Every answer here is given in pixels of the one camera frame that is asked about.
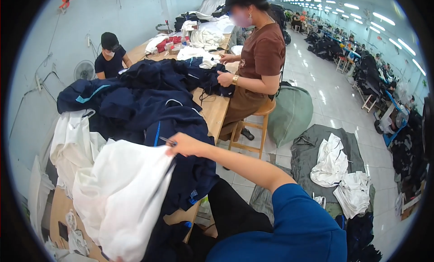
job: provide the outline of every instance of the face mask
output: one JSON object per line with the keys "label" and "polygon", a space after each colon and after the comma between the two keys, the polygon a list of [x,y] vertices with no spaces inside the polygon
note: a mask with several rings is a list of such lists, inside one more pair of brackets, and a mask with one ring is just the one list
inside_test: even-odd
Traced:
{"label": "face mask", "polygon": [[247,28],[249,26],[252,26],[252,14],[248,18],[245,17],[243,13],[239,14],[232,14],[229,19],[231,20],[232,24],[235,26],[240,26],[242,28]]}

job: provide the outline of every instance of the red fan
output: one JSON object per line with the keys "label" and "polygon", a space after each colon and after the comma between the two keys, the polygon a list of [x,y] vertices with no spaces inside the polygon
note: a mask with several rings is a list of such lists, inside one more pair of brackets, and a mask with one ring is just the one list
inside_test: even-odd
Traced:
{"label": "red fan", "polygon": [[62,1],[63,1],[63,4],[60,5],[59,8],[63,8],[63,7],[64,7],[65,9],[68,8],[68,7],[69,7],[69,1],[70,1],[70,0],[62,0]]}

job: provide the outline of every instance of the blue stripe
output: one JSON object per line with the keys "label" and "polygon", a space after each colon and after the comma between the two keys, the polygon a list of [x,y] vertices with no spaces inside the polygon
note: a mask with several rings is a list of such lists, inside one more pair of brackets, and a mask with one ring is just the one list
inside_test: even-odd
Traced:
{"label": "blue stripe", "polygon": [[154,146],[157,146],[157,143],[158,143],[158,137],[160,135],[160,124],[161,124],[161,121],[158,121],[158,128],[157,128],[157,134],[155,135]]}
{"label": "blue stripe", "polygon": [[83,98],[81,96],[77,97],[77,99],[75,101],[80,102],[80,103],[86,103],[88,102],[98,91],[100,91],[102,88],[108,87],[110,85],[101,85],[98,89],[96,89],[92,95],[89,98]]}

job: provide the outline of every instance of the red fabric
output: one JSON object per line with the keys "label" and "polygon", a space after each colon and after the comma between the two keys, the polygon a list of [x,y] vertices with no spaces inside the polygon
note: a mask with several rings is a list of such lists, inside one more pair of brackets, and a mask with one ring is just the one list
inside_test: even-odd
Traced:
{"label": "red fabric", "polygon": [[168,42],[173,42],[174,44],[177,44],[177,43],[181,42],[181,36],[169,37],[169,39],[166,39],[166,40],[163,40],[163,42],[160,42],[157,45],[158,53],[161,53],[164,51],[164,48]]}

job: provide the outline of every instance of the gold watch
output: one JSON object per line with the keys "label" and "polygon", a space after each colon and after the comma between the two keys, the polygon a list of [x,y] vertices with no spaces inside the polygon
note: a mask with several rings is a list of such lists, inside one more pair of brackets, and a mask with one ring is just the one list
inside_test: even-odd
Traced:
{"label": "gold watch", "polygon": [[240,77],[239,75],[234,75],[234,77],[232,78],[232,84],[236,86],[239,77]]}

